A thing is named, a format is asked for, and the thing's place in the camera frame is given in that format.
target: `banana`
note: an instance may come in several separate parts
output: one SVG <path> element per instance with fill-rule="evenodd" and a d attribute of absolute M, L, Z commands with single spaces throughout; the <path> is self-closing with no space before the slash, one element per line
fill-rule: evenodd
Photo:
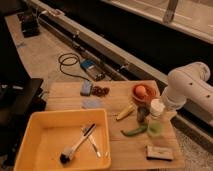
<path fill-rule="evenodd" d="M 126 108 L 124 108 L 116 117 L 116 120 L 119 121 L 123 118 L 125 118 L 126 116 L 128 116 L 131 112 L 133 112 L 135 109 L 133 104 L 130 104 L 129 106 L 127 106 Z"/>

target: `box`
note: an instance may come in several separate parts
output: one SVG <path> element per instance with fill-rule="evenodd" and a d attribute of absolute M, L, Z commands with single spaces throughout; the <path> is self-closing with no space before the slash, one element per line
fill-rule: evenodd
<path fill-rule="evenodd" d="M 95 123 L 92 132 L 102 157 L 98 158 L 87 139 L 66 165 L 60 154 L 82 135 L 82 126 Z M 104 170 L 110 167 L 107 113 L 104 109 L 51 111 L 33 113 L 17 156 L 15 171 Z"/>

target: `charger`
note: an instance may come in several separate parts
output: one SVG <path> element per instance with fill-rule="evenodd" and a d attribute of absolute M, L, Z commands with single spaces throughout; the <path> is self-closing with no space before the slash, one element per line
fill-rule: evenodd
<path fill-rule="evenodd" d="M 86 59 L 80 66 L 95 81 L 105 78 L 105 73 L 92 60 Z"/>

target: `green pepper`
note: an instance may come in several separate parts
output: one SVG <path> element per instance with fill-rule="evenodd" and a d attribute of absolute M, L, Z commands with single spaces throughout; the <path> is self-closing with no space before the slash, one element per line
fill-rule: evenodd
<path fill-rule="evenodd" d="M 131 136 L 134 136 L 134 135 L 138 135 L 140 133 L 143 133 L 147 130 L 148 128 L 148 124 L 147 123 L 143 123 L 141 124 L 138 128 L 136 129 L 133 129 L 131 131 L 123 131 L 121 130 L 121 133 L 127 137 L 131 137 Z"/>

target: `food item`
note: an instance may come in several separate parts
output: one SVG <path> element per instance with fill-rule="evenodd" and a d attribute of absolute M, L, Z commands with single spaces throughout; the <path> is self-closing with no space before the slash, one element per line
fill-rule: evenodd
<path fill-rule="evenodd" d="M 138 107 L 138 113 L 137 113 L 137 121 L 142 123 L 144 122 L 145 118 L 149 115 L 149 109 L 144 106 Z"/>
<path fill-rule="evenodd" d="M 126 116 L 128 116 L 131 112 L 133 112 L 135 109 L 133 104 L 130 104 L 129 106 L 127 106 L 126 108 L 124 108 L 116 117 L 116 120 L 119 121 L 123 118 L 125 118 Z"/>
<path fill-rule="evenodd" d="M 147 123 L 143 123 L 138 128 L 133 129 L 131 131 L 123 131 L 123 130 L 121 130 L 121 133 L 123 135 L 125 135 L 125 136 L 131 137 L 131 136 L 138 135 L 140 133 L 145 132 L 147 130 L 147 128 L 148 128 L 148 124 Z"/>
<path fill-rule="evenodd" d="M 146 87 L 143 85 L 138 85 L 135 87 L 135 95 L 141 99 L 148 96 Z"/>
<path fill-rule="evenodd" d="M 147 133 L 151 137 L 158 137 L 163 132 L 163 125 L 159 121 L 149 122 Z"/>

